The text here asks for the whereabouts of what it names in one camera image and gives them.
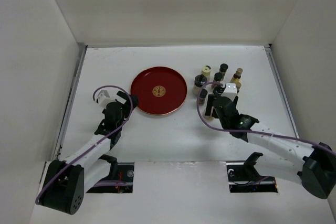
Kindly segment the tall yellow oil bottle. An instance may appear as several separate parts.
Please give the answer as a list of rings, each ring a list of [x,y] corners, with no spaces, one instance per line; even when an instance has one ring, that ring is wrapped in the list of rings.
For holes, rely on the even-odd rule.
[[[233,77],[230,80],[230,83],[238,83],[241,79],[242,73],[243,73],[243,69],[237,68],[236,72],[233,74]]]

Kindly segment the pink cap spice jar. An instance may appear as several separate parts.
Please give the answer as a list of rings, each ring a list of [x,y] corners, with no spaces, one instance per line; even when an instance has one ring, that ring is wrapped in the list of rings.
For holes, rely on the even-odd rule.
[[[203,106],[204,105],[207,95],[208,95],[208,91],[206,89],[202,89],[200,91],[199,100],[197,102],[197,104],[199,106]]]

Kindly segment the short yellow oil bottle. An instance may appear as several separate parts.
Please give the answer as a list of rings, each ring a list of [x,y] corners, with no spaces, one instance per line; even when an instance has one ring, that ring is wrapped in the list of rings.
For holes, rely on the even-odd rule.
[[[236,89],[237,89],[237,93],[240,92],[240,89],[241,89],[241,83],[240,82],[236,82]]]

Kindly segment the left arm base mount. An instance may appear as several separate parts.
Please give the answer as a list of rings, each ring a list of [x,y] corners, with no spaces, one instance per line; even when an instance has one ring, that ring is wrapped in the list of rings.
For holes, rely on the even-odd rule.
[[[107,181],[119,180],[126,185],[113,186],[107,185],[102,187],[93,187],[87,191],[89,194],[129,194],[133,192],[134,163],[119,163],[118,167],[107,177],[101,179],[100,183]]]

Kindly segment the black cap pepper grinder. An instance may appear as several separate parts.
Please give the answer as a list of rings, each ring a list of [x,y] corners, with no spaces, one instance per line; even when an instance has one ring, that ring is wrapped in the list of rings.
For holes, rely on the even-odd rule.
[[[207,77],[203,74],[199,74],[194,78],[193,94],[198,95],[202,86],[207,82]]]

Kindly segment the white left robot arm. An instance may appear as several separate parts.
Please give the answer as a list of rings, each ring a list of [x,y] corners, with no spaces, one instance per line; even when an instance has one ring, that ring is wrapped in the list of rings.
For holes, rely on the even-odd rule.
[[[75,214],[89,193],[130,193],[133,187],[134,166],[118,163],[107,153],[121,137],[121,131],[138,106],[136,95],[123,89],[113,100],[106,90],[96,91],[96,103],[103,107],[104,118],[91,140],[63,160],[52,161],[47,169],[43,187],[35,203],[69,215]]]

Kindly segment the black cap dark spice jar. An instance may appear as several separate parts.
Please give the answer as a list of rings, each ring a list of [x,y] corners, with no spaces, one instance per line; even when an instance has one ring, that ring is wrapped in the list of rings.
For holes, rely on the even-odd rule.
[[[214,82],[221,82],[222,78],[223,78],[222,73],[221,72],[217,72],[217,73],[214,74],[213,81]]]

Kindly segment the cream cap salt shaker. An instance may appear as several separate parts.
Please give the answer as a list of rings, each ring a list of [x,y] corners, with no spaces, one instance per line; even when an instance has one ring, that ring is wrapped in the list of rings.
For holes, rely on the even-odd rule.
[[[208,65],[205,65],[201,69],[201,74],[206,77],[207,82],[210,82],[211,80],[211,67]]]

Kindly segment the black cap brown spice jar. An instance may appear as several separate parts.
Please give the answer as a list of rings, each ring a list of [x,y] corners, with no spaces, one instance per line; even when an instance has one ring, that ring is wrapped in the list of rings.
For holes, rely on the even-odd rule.
[[[225,88],[222,87],[221,85],[216,85],[213,88],[213,95],[216,96],[216,97],[220,97],[223,94],[224,90],[225,90]]]

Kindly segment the black cap spice jar back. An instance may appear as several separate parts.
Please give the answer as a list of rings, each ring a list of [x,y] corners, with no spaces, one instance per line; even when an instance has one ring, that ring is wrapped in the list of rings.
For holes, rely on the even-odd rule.
[[[228,65],[226,63],[222,63],[219,67],[219,72],[222,74],[222,77],[225,76],[227,70],[228,70]]]

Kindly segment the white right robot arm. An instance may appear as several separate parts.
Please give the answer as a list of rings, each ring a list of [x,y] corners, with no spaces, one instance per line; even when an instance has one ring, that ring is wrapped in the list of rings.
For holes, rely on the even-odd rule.
[[[244,175],[253,181],[263,176],[282,178],[301,184],[317,198],[328,198],[335,187],[335,152],[331,147],[280,135],[258,119],[240,114],[236,108],[237,101],[237,98],[211,96],[206,115],[219,119],[220,131],[279,156],[259,161],[261,153],[251,154],[243,164]]]

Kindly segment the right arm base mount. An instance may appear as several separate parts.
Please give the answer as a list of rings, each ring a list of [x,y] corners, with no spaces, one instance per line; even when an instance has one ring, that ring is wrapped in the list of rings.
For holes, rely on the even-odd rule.
[[[243,162],[227,162],[229,191],[231,193],[277,193],[274,177],[260,176],[258,172],[246,169]]]

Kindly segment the red round lacquer tray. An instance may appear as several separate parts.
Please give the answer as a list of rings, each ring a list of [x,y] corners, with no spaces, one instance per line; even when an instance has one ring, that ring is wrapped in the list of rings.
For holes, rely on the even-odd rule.
[[[138,108],[150,115],[168,115],[178,110],[187,96],[183,76],[168,67],[152,67],[132,81],[130,93],[138,97]]]

